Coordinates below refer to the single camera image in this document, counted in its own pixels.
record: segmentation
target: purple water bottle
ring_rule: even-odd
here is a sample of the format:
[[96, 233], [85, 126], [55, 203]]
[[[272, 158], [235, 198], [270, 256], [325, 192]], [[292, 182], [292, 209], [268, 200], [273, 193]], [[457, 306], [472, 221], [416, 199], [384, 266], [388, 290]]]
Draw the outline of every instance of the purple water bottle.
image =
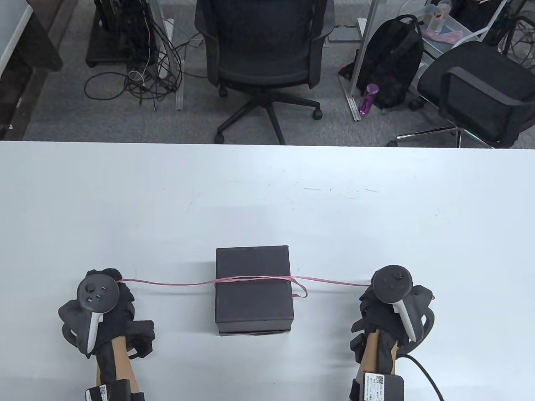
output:
[[373, 105], [373, 99], [375, 99], [375, 96], [377, 92], [379, 91], [379, 87], [375, 85], [374, 83], [368, 84], [366, 87], [366, 91], [364, 92], [364, 96], [362, 97], [361, 103], [358, 105], [358, 112], [361, 115], [366, 115], [370, 112], [371, 107]]

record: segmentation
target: pink string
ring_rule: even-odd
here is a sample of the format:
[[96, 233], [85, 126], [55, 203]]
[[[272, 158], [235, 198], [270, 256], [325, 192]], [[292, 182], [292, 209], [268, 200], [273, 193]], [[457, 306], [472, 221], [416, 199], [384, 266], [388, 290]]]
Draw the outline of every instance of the pink string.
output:
[[369, 286], [369, 284], [346, 283], [343, 281], [324, 280], [324, 279], [317, 279], [315, 277], [305, 277], [305, 276], [234, 276], [234, 277], [225, 277], [223, 279], [204, 281], [202, 283], [157, 283], [154, 281], [138, 280], [138, 279], [122, 279], [122, 280], [119, 280], [119, 282], [120, 283], [133, 282], [133, 283], [152, 284], [153, 286], [190, 287], [190, 286], [203, 286], [205, 284], [237, 283], [241, 281], [286, 280], [301, 287], [301, 289], [304, 291], [304, 296], [299, 295], [299, 294], [292, 294], [292, 297], [298, 297], [298, 298], [308, 297], [307, 288], [303, 284], [299, 283], [296, 279], [316, 281], [319, 283], [338, 284], [341, 286], [352, 286], [352, 287], [368, 287]]

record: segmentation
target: black glove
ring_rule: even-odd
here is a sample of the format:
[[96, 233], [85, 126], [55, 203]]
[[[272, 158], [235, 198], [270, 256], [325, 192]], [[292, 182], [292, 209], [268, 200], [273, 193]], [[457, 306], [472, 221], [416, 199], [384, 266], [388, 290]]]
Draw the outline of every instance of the black glove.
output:
[[409, 343], [403, 322], [399, 314], [394, 312], [392, 305], [381, 302], [373, 287], [369, 286], [360, 297], [362, 319], [355, 322], [351, 332], [364, 330], [364, 334], [359, 334], [350, 343], [351, 350], [355, 353], [357, 363], [362, 361], [366, 341], [370, 333], [379, 329], [379, 340], [377, 344], [377, 373], [390, 374], [393, 367], [392, 349], [396, 346]]
[[[114, 280], [120, 280], [121, 274], [116, 269], [106, 269], [102, 272], [92, 270], [86, 277], [92, 274], [107, 274]], [[117, 283], [119, 287], [119, 300], [117, 305], [108, 313], [104, 314], [103, 321], [98, 325], [97, 339], [92, 354], [97, 354], [103, 344], [110, 344], [111, 340], [126, 336], [127, 351], [136, 349], [136, 354], [129, 358], [144, 358], [152, 352], [152, 341], [155, 339], [154, 323], [151, 320], [134, 321], [134, 305], [130, 290], [124, 283]], [[65, 323], [62, 328], [65, 339], [77, 347], [77, 337], [71, 333], [84, 330], [87, 324], [85, 313], [78, 300], [73, 299], [59, 308], [59, 317]]]
[[[106, 274], [119, 281], [123, 278], [117, 269], [104, 269], [102, 271], [91, 270], [87, 276], [93, 274]], [[119, 286], [119, 300], [117, 305], [108, 313], [104, 314], [102, 322], [98, 325], [97, 340], [92, 354], [97, 354], [98, 348], [111, 342], [114, 338], [125, 336], [128, 333], [128, 323], [134, 320], [135, 309], [132, 302], [134, 296], [124, 283], [117, 283]]]
[[409, 336], [401, 317], [394, 312], [392, 305], [385, 304], [377, 298], [372, 286], [369, 286], [359, 299], [362, 319], [353, 324], [352, 333], [364, 330], [364, 335], [367, 337], [368, 334], [380, 329], [381, 332], [390, 333], [400, 346], [409, 343]]

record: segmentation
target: pink cloth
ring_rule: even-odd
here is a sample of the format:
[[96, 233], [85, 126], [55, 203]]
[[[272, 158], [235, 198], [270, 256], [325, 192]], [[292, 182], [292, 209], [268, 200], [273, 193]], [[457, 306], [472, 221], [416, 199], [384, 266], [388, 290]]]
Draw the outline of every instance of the pink cloth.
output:
[[435, 42], [455, 44], [464, 38], [464, 33], [461, 30], [456, 30], [454, 32], [448, 32], [445, 34], [438, 34], [428, 28], [422, 32], [422, 36]]

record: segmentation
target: black backpack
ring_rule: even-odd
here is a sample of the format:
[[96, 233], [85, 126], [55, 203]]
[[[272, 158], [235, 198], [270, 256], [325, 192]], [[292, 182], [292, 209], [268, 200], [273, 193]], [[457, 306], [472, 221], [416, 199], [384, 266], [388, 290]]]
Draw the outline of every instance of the black backpack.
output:
[[[401, 22], [406, 18], [410, 19], [407, 24]], [[403, 103], [423, 53], [422, 32], [415, 16], [403, 15], [386, 21], [368, 43], [357, 88], [363, 94], [369, 83], [379, 86], [374, 104], [380, 109]], [[338, 73], [351, 79], [354, 65], [355, 62]]]

